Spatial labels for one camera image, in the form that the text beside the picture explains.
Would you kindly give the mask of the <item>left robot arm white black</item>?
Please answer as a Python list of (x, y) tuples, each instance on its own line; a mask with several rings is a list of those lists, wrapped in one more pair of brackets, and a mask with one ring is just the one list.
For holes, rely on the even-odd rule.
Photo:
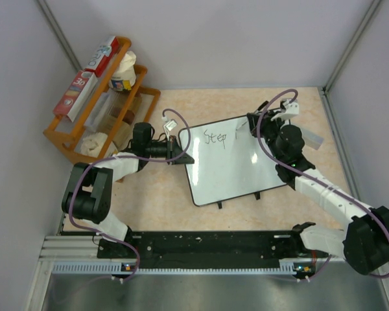
[(129, 256), (134, 249), (132, 230), (110, 211), (113, 183), (142, 170), (149, 159), (159, 159), (172, 165), (193, 164), (171, 130), (177, 126), (167, 121), (164, 132), (155, 139), (154, 128), (147, 122), (135, 124), (132, 138), (121, 152), (95, 164), (76, 163), (72, 169), (62, 210), (72, 219), (82, 220), (87, 227), (112, 242), (120, 257)]

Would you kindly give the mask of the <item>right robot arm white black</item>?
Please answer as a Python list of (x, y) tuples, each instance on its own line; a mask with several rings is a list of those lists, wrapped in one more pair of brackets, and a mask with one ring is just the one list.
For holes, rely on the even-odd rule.
[(290, 239), (290, 250), (302, 257), (311, 250), (344, 259), (356, 272), (371, 274), (389, 262), (389, 209), (373, 208), (345, 193), (325, 178), (303, 154), (306, 138), (290, 119), (299, 113), (295, 101), (280, 107), (248, 113), (247, 124), (265, 154), (276, 164), (281, 181), (306, 195), (341, 223), (329, 229), (314, 223), (297, 225), (298, 235)]

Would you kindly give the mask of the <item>white whiteboard black frame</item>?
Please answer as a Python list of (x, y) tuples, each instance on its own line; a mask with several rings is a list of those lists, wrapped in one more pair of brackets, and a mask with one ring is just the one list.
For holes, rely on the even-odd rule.
[(184, 128), (178, 138), (194, 164), (186, 165), (193, 203), (198, 206), (285, 186), (276, 172), (276, 163), (250, 134), (247, 120), (238, 116)]

